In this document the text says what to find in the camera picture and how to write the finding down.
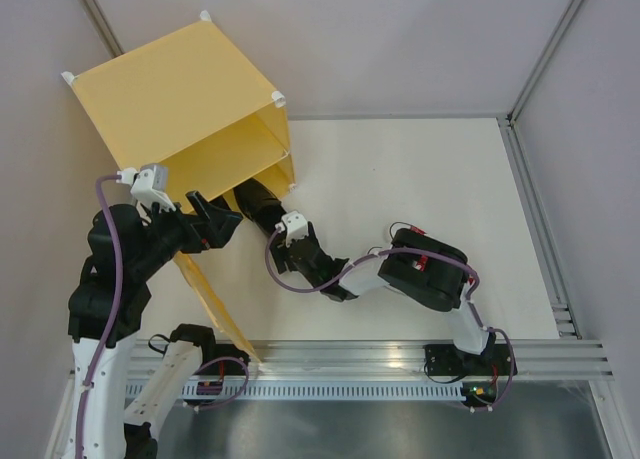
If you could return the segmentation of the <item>yellow cabinet door panel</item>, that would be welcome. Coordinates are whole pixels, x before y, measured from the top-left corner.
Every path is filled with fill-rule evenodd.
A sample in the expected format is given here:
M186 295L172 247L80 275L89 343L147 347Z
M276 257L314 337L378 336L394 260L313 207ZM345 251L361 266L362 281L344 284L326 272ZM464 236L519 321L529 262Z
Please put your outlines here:
M261 359L253 345L244 336L241 329L232 319L224 302L215 293L208 279L191 256L178 252L174 256L173 261L180 270L187 284L199 298L209 319L216 328L225 334L234 346L247 353L251 359L260 363Z

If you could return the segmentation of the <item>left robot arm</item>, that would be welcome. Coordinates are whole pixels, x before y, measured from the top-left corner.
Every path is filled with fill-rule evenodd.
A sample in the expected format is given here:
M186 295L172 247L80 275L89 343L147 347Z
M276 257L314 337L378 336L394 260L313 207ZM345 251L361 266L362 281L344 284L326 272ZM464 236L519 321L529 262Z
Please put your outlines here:
M191 191L194 210L104 206L94 216L91 249L71 294L68 333L74 356L74 396L66 458L154 458L166 417L187 380L218 363L210 327L180 324L159 368L137 400L125 402L131 354L151 299L149 280L178 253L224 247L242 216L218 197Z

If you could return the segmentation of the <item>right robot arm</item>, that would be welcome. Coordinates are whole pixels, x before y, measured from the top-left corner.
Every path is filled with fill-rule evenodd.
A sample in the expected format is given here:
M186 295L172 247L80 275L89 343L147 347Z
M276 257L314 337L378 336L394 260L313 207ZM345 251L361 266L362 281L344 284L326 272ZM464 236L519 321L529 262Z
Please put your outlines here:
M472 300L478 273L462 251L411 227L398 229L386 249L349 260L325 253L311 223L280 222L268 239L265 264L280 287L318 292L336 302L391 288L444 315L463 371L478 374L493 360L496 333L484 325Z

